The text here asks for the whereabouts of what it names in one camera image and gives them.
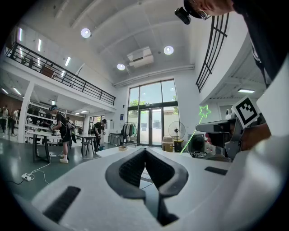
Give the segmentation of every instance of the door frame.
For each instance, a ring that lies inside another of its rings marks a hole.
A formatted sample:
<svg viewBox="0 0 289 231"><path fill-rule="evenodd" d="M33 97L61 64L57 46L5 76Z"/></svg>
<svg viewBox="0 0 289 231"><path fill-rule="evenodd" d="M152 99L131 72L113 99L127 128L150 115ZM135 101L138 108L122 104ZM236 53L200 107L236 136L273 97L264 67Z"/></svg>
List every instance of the door frame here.
<svg viewBox="0 0 289 231"><path fill-rule="evenodd" d="M162 145L156 145L152 144L152 129L153 129L153 121L152 121L152 111L153 110L161 110L161 130L162 130L162 137L164 136L164 116L163 116L163 107L154 107L154 108L145 108L139 110L139 116L138 116L138 140L137 143L142 146L148 146L148 147L161 147ZM149 117L148 117L148 144L140 143L140 129L141 129L141 123L140 123L140 115L142 111L149 111Z"/></svg>

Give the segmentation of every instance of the ceiling light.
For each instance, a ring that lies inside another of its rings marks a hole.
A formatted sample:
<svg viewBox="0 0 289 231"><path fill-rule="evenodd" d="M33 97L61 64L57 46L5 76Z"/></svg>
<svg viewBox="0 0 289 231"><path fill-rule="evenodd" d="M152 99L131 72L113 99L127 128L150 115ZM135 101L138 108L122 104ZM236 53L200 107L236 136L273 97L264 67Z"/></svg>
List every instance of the ceiling light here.
<svg viewBox="0 0 289 231"><path fill-rule="evenodd" d="M70 57L67 58L65 66L68 66L70 59L71 59Z"/></svg>
<svg viewBox="0 0 289 231"><path fill-rule="evenodd" d="M40 51L40 48L41 48L41 39L39 39L39 42L38 42L38 51Z"/></svg>
<svg viewBox="0 0 289 231"><path fill-rule="evenodd" d="M21 95L21 93L16 88L13 88L13 89L14 89L14 91L17 92L17 94Z"/></svg>
<svg viewBox="0 0 289 231"><path fill-rule="evenodd" d="M254 90L248 90L248 89L239 89L238 92L242 92L242 93L254 93Z"/></svg>
<svg viewBox="0 0 289 231"><path fill-rule="evenodd" d="M22 29L19 28L19 40L22 41Z"/></svg>
<svg viewBox="0 0 289 231"><path fill-rule="evenodd" d="M2 88L2 91L5 92L6 94L8 94L8 92L5 89L3 89L3 88Z"/></svg>
<svg viewBox="0 0 289 231"><path fill-rule="evenodd" d="M172 46L166 46L166 47L164 48L164 53L165 53L166 55L171 55L171 54L173 53L173 47L172 47Z"/></svg>
<svg viewBox="0 0 289 231"><path fill-rule="evenodd" d="M124 66L123 64L120 63L120 64L117 65L117 68L119 70L124 70L126 68L126 66Z"/></svg>
<svg viewBox="0 0 289 231"><path fill-rule="evenodd" d="M84 28L84 29L81 30L81 36L82 36L83 38L89 38L90 35L91 35L91 32L90 32L89 29Z"/></svg>

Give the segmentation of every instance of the clothing rack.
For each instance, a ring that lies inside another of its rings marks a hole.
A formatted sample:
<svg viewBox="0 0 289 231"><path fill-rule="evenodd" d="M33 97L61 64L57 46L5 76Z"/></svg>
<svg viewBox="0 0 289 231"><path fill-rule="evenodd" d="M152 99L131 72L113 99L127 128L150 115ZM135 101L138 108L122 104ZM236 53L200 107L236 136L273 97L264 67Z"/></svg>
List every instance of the clothing rack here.
<svg viewBox="0 0 289 231"><path fill-rule="evenodd" d="M125 127L126 124L135 124L136 129L138 129L136 122L126 122L126 123L123 124L123 128ZM134 146L139 146L138 143L128 143L128 142L127 142L127 140L128 140L128 138L127 138L128 135L126 135L126 138L125 138L125 136L124 136L123 134L121 134L121 136L123 137L123 140L124 140L124 139L126 140L126 144L132 144L132 145L134 145Z"/></svg>

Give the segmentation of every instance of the black metal railing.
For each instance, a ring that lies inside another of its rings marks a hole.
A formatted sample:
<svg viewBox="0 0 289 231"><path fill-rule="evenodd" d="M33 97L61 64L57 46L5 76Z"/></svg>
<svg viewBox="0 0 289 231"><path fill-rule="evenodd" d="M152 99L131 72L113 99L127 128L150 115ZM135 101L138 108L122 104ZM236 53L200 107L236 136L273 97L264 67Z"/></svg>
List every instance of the black metal railing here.
<svg viewBox="0 0 289 231"><path fill-rule="evenodd" d="M196 85L199 92L201 92L208 77L214 70L214 65L217 61L219 53L221 51L224 38L227 37L227 25L228 25L229 13L222 16L212 16L212 26L209 38L209 44L205 60L200 71L199 78Z"/></svg>
<svg viewBox="0 0 289 231"><path fill-rule="evenodd" d="M115 97L64 69L58 64L15 42L6 56L73 89L114 105Z"/></svg>

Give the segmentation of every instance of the hand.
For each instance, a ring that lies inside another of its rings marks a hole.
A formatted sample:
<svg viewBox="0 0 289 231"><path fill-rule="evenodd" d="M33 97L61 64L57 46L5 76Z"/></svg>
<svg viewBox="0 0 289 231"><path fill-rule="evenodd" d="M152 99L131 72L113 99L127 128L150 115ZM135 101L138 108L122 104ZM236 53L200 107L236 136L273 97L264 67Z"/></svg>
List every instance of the hand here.
<svg viewBox="0 0 289 231"><path fill-rule="evenodd" d="M234 125L230 126L231 134L234 132ZM207 141L212 144L212 140L209 137L210 134L206 133ZM244 130L243 136L242 136L242 146L241 151L250 150L252 147L254 147L257 143L259 143L261 140L267 139L271 136L271 132L269 130L269 127L267 124L262 124L258 126L254 126L251 128L246 128Z"/></svg>

